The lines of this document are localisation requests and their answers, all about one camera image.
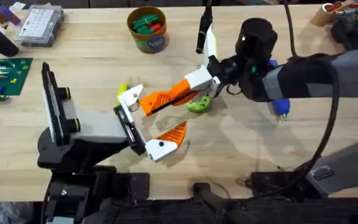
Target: light wood tabletop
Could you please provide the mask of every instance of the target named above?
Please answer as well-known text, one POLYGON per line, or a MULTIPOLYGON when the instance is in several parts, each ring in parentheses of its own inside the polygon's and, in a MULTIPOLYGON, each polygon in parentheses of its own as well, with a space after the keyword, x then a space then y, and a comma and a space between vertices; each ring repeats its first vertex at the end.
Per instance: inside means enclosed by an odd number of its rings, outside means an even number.
MULTIPOLYGON (((327 28, 309 20, 319 6, 291 6, 299 55, 342 51, 327 28)), ((50 171, 37 167, 37 140, 47 127, 42 100, 41 64, 47 62, 60 86, 69 86, 78 108, 113 113, 117 88, 142 83, 145 93, 168 90, 202 63, 195 53, 202 7, 162 8, 167 17, 169 46, 158 54, 137 49, 126 27, 133 9, 67 9, 52 48, 21 47, 17 57, 32 57, 20 96, 0 103, 0 201, 42 200, 50 171)), ((244 20, 262 17, 273 24, 278 40, 273 59, 290 57, 287 18, 283 6, 214 7, 218 59, 234 54, 244 20)), ((14 38, 12 27, 7 36, 14 38)), ((324 154, 358 141, 358 99, 341 99, 336 125, 324 154)), ((148 172, 150 198, 188 198, 193 182, 206 181, 218 195, 250 197, 236 183, 251 172, 291 169, 310 159, 325 129, 330 99, 291 101, 287 122, 278 122, 266 103, 222 92, 207 113, 192 114, 183 106, 169 107, 152 118, 135 119, 145 133, 158 134, 179 120, 188 128, 179 150, 154 163, 125 149, 102 162, 120 172, 148 172)), ((358 189, 334 196, 358 196, 358 189)))

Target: black mount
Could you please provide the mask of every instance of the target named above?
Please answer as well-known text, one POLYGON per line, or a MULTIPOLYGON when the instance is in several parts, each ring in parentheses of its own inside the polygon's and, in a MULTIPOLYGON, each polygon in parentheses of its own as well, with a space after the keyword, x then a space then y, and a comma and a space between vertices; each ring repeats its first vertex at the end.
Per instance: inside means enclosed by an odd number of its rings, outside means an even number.
POLYGON ((148 173, 117 173, 113 166, 96 166, 127 146, 127 142, 101 144, 82 140, 56 146, 46 129, 38 141, 38 165, 52 171, 45 193, 44 219, 52 222, 57 216, 72 217, 74 223, 81 223, 99 210, 105 198, 133 202, 147 199, 148 173))
MULTIPOLYGON (((254 196, 283 189, 301 175, 307 163, 302 164, 292 172, 253 172, 250 179, 246 180, 246 187, 252 190, 254 196)), ((306 178, 300 180, 289 189, 275 194, 275 198, 287 198, 296 202, 303 202, 305 199, 325 198, 306 178)))
POLYGON ((126 132, 126 141, 96 143, 72 139, 70 134, 80 131, 81 123, 65 116, 63 101, 71 99, 70 89, 57 86, 55 75, 45 62, 42 80, 52 126, 39 137, 38 166, 50 169, 52 177, 45 193, 41 224, 45 219, 52 222, 57 216, 71 217, 74 223, 81 223, 84 217, 97 212, 106 198, 131 202, 147 199, 149 174, 117 173, 113 166, 97 166, 128 146, 139 155, 145 151, 144 144, 137 143, 142 142, 139 133, 128 122, 122 108, 117 106, 114 111, 126 132))
POLYGON ((263 224, 266 220, 257 218, 247 212, 239 203, 233 203, 230 199, 224 199, 212 193, 208 183, 194 183, 194 198, 202 201, 215 214, 219 223, 235 224, 263 224))

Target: cable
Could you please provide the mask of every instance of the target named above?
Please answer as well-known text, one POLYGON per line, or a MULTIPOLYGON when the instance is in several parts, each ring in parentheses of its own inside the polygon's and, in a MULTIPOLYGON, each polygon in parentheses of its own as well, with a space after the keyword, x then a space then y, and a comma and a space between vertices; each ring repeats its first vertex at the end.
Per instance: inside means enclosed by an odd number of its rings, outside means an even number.
MULTIPOLYGON (((284 7, 285 7, 285 12, 287 14, 288 25, 290 27, 291 52, 294 57, 299 57, 295 52, 292 20, 291 20, 291 14, 290 14, 290 10, 289 10, 287 1, 284 1, 284 7)), ((316 152, 313 154, 313 157, 311 158, 311 160, 309 162, 307 162, 306 168, 303 170, 303 173, 301 175, 299 175, 295 180, 291 181, 288 185, 286 185, 280 189, 273 190, 271 192, 267 192, 267 193, 260 194, 260 195, 257 195, 257 196, 251 197, 251 198, 247 198, 243 202, 249 202, 249 201, 255 200, 257 198, 268 197, 268 196, 275 195, 275 194, 284 192, 284 191, 292 188, 297 183, 299 183, 299 181, 301 181, 308 175, 310 170, 316 164, 317 160, 321 157, 321 153, 324 151, 324 148, 326 147, 326 145, 328 143, 329 137, 331 136, 331 133, 332 133, 334 125, 335 125, 337 110, 338 110, 338 106, 339 106, 339 78, 338 78, 337 72, 327 62, 323 62, 323 61, 320 61, 320 62, 324 63, 324 65, 329 69, 329 74, 333 81, 333 97, 332 97, 331 110, 329 112, 327 126, 324 131, 323 137, 321 138, 320 144, 317 147, 316 152)))
POLYGON ((44 213, 45 213, 45 206, 47 204, 47 200, 48 200, 48 197, 49 197, 48 192, 49 192, 49 188, 50 188, 51 183, 52 183, 52 177, 49 180, 49 183, 48 183, 48 186, 47 186, 47 191, 45 192, 44 200, 42 201, 41 214, 40 214, 40 224, 46 223, 45 218, 44 218, 44 215, 45 215, 44 213))
POLYGON ((301 175, 299 175, 291 183, 289 183, 287 186, 285 186, 281 189, 267 192, 265 194, 257 195, 257 196, 251 197, 251 198, 247 198, 244 200, 244 202, 248 202, 250 200, 254 200, 257 198, 261 198, 261 197, 268 197, 268 196, 275 195, 277 193, 280 193, 280 192, 290 189, 291 187, 293 187, 294 185, 299 183, 299 181, 301 181, 308 175, 310 170, 316 164, 316 161, 321 157, 321 153, 324 151, 324 148, 326 147, 329 137, 333 131, 335 120, 336 120, 336 114, 337 114, 337 110, 338 110, 338 105, 339 105, 339 78, 338 78, 336 71, 334 71, 331 67, 329 68, 329 73, 330 73, 331 77, 333 78, 333 98, 332 98, 333 100, 331 103, 331 111, 329 112, 328 123, 327 123, 326 129, 324 131, 323 138, 321 139, 321 142, 320 142, 319 146, 317 147, 316 152, 313 154, 313 157, 307 163, 307 166, 304 169, 303 173, 301 175))
POLYGON ((238 94, 241 93, 241 91, 238 91, 237 93, 233 93, 232 91, 230 91, 230 86, 232 86, 232 84, 228 84, 228 85, 226 86, 226 92, 227 92, 228 94, 233 95, 233 96, 236 96, 236 95, 238 95, 238 94))
POLYGON ((296 51, 295 51, 295 41, 294 41, 294 38, 293 38, 292 18, 291 18, 290 7, 288 6, 287 0, 284 0, 284 8, 285 8, 285 14, 287 15, 288 27, 290 28, 291 53, 292 53, 293 57, 297 58, 299 56, 298 56, 298 54, 296 54, 296 51))
POLYGON ((124 204, 125 204, 125 202, 123 202, 123 203, 121 204, 121 206, 118 207, 118 211, 116 212, 116 215, 114 216, 114 219, 112 220, 112 223, 111 223, 111 224, 114 224, 114 223, 116 222, 116 219, 117 219, 118 215, 120 214, 121 209, 124 207, 124 204))

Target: blue part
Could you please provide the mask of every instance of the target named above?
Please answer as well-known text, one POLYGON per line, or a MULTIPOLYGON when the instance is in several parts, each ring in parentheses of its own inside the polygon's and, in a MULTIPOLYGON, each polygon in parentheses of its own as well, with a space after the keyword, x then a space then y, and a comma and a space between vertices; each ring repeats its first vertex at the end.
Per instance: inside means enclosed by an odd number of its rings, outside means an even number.
POLYGON ((278 63, 276 60, 269 60, 268 63, 273 65, 274 67, 278 66, 278 63))
POLYGON ((290 108, 291 108, 290 99, 273 100, 272 105, 273 105, 274 113, 277 116, 288 114, 290 112, 290 108))
POLYGON ((3 85, 0 85, 0 95, 3 95, 5 91, 5 87, 3 85))

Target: green circuit board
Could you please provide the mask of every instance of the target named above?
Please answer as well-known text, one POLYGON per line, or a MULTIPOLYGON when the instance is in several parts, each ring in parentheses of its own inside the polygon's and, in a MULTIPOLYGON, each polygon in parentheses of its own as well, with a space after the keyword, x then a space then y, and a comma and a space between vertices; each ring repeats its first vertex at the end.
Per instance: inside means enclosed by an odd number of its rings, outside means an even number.
POLYGON ((20 95, 31 63, 32 58, 0 59, 0 74, 6 76, 0 79, 0 85, 5 87, 4 95, 20 95))

